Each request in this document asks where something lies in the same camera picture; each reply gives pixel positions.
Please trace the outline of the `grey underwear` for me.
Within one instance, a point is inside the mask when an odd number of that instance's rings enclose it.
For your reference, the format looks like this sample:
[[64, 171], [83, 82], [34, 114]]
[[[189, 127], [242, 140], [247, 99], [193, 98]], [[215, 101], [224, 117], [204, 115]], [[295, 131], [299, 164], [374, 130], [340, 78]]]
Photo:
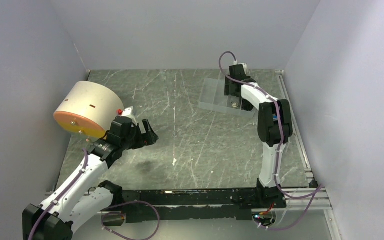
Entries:
[[228, 104], [227, 106], [232, 109], [240, 109], [242, 105], [242, 99], [236, 96], [228, 96]]

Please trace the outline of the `black striped underwear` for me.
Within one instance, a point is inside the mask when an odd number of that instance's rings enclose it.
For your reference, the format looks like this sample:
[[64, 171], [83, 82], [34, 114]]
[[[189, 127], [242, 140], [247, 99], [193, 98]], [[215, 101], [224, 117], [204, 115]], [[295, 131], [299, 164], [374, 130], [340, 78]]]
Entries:
[[243, 100], [241, 104], [241, 109], [250, 112], [254, 109], [254, 106], [249, 101]]

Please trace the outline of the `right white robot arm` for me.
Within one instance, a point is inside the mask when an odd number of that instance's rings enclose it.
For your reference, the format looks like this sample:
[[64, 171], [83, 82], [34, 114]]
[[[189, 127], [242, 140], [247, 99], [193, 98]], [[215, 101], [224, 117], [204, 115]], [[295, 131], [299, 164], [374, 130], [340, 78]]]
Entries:
[[245, 101], [245, 109], [258, 111], [257, 134], [263, 142], [262, 168], [258, 180], [264, 188], [280, 184], [280, 165], [284, 149], [293, 135], [291, 105], [263, 90], [247, 75], [244, 64], [229, 67], [225, 76], [224, 94]]

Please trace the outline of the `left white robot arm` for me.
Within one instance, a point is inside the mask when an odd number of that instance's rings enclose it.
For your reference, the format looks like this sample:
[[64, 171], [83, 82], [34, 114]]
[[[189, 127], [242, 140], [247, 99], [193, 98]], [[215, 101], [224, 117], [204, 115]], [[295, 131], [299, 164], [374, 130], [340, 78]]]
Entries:
[[151, 146], [159, 139], [147, 119], [140, 124], [132, 117], [117, 116], [103, 137], [84, 149], [83, 160], [68, 179], [39, 205], [29, 204], [22, 212], [25, 240], [70, 240], [90, 218], [102, 210], [127, 205], [123, 188], [108, 180], [85, 195], [123, 152]]

